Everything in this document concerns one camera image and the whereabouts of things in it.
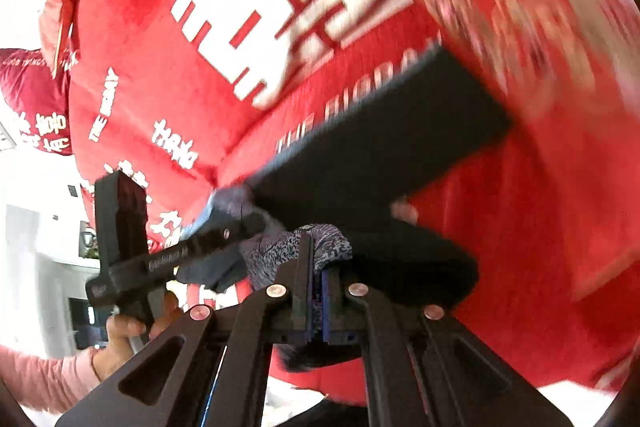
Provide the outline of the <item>pink sleeved left forearm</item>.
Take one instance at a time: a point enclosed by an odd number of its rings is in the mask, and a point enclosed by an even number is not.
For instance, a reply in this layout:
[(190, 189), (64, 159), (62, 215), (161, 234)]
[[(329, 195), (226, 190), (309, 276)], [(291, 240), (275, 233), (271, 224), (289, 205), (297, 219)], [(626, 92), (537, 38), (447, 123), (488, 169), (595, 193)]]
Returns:
[(44, 359), (1, 347), (1, 380), (18, 404), (62, 414), (99, 383), (93, 368), (96, 348), (62, 359)]

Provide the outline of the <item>person's left hand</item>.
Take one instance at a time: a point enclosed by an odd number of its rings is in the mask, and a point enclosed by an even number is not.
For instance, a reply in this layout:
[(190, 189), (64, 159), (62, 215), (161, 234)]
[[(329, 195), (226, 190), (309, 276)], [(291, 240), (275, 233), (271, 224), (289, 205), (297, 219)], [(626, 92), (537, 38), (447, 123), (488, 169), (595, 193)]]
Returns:
[[(183, 314), (178, 298), (172, 291), (166, 291), (163, 308), (163, 315), (148, 332), (149, 340), (155, 339)], [(105, 381), (134, 355), (130, 340), (142, 336), (146, 332), (146, 326), (133, 317), (116, 314), (106, 321), (106, 332), (106, 347), (96, 352), (92, 359), (94, 373), (99, 381)]]

